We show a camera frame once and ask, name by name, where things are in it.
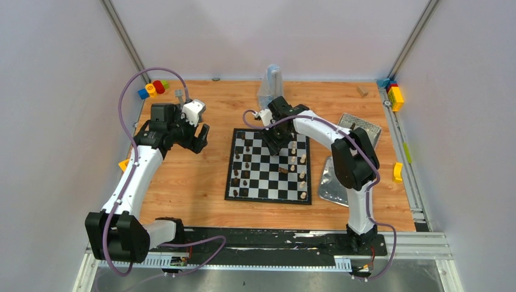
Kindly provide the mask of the clear plastic container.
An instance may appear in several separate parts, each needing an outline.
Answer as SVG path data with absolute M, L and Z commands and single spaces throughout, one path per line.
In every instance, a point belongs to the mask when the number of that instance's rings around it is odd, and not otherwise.
M 380 135 L 382 133 L 382 128 L 378 125 L 375 125 L 367 120 L 361 119 L 357 116 L 353 116 L 349 113 L 344 113 L 340 120 L 337 123 L 338 126 L 343 128 L 362 128 L 367 132 L 369 140 L 373 148 L 377 147 L 378 141 L 380 139 Z

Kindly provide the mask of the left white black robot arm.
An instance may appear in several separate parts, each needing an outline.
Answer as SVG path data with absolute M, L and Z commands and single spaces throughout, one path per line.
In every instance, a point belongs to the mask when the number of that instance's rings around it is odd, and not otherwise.
M 186 245 L 180 219 L 157 218 L 141 224 L 139 216 L 151 180 L 167 152 L 179 145 L 198 154 L 207 146 L 209 126 L 202 125 L 206 106 L 200 100 L 184 105 L 155 103 L 147 120 L 134 137 L 128 165 L 119 184 L 99 212 L 90 212 L 85 228 L 97 260 L 141 263 L 149 250 L 165 244 L 171 251 Z

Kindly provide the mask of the grey lego tower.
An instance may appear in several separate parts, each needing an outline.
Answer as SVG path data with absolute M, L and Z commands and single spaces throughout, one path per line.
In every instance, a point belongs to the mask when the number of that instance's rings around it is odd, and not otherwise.
M 184 93 L 183 93 L 183 90 L 182 89 L 177 89 L 175 90 L 175 97 L 178 99 L 180 105 L 183 105 L 184 104 Z

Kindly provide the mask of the black white chessboard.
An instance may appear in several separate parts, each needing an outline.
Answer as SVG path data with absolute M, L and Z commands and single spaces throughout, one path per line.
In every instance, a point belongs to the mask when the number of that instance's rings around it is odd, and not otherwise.
M 280 173 L 279 167 L 289 172 Z M 302 192 L 307 193 L 304 200 Z M 311 205 L 310 139 L 294 134 L 287 147 L 271 156 L 259 130 L 235 128 L 225 200 Z

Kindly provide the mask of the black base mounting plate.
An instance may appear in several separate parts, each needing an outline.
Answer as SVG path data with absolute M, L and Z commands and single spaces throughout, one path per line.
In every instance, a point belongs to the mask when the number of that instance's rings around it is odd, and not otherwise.
M 189 227 L 180 243 L 200 240 L 204 242 L 197 246 L 169 250 L 185 252 L 191 264 L 201 264 L 217 251 L 212 265 L 238 266 L 330 266 L 335 256 L 370 260 L 388 253 L 382 235 L 363 248 L 354 248 L 344 231 Z

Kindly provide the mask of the yellow plastic triangle toy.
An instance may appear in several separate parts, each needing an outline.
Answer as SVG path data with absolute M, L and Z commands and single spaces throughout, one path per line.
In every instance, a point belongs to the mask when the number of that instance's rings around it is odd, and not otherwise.
M 127 167 L 128 167 L 128 163 L 129 163 L 130 159 L 125 159 L 121 162 L 118 163 L 118 166 L 119 168 L 121 169 L 122 172 L 125 172 Z

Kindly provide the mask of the yellow plastic piece right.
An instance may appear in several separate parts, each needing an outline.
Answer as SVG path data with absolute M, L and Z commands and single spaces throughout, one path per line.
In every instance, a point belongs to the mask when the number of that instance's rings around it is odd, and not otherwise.
M 393 165 L 392 180 L 395 183 L 401 183 L 403 181 L 402 170 L 403 170 L 403 164 L 401 162 L 396 162 Z

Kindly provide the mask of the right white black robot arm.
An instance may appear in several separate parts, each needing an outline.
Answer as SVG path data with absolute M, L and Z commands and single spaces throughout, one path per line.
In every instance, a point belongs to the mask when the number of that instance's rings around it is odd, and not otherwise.
M 331 151 L 335 176 L 347 193 L 347 245 L 356 254 L 366 252 L 377 235 L 371 190 L 380 166 L 367 132 L 340 127 L 305 105 L 289 105 L 283 97 L 272 100 L 254 118 L 263 123 L 262 135 L 272 155 L 286 147 L 293 134 L 309 137 Z

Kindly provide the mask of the stacked lego bricks right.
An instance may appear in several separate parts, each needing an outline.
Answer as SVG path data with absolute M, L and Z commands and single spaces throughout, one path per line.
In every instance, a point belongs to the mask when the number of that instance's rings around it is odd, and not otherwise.
M 386 91 L 392 111 L 399 112 L 404 105 L 404 99 L 398 83 L 395 80 L 383 78 L 376 80 L 376 84 L 379 89 Z

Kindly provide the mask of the small wooden block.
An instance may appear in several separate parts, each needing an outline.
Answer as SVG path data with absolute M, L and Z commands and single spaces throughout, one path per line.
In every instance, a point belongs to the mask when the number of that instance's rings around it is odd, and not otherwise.
M 369 94 L 369 91 L 364 86 L 357 86 L 357 92 L 361 97 L 366 97 Z

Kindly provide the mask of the silver metal tray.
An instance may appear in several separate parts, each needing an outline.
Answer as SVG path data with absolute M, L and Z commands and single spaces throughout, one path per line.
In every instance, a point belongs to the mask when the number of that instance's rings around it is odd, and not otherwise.
M 333 157 L 326 158 L 317 194 L 320 198 L 348 207 L 348 197 L 346 188 L 336 178 Z

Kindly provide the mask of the colourful toy blocks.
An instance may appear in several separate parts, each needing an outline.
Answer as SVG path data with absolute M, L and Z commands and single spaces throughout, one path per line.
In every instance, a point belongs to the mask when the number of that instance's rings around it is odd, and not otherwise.
M 170 85 L 167 81 L 155 80 L 151 83 L 146 84 L 144 88 L 138 90 L 138 96 L 142 100 L 145 100 L 147 98 L 154 98 L 164 94 L 169 88 Z

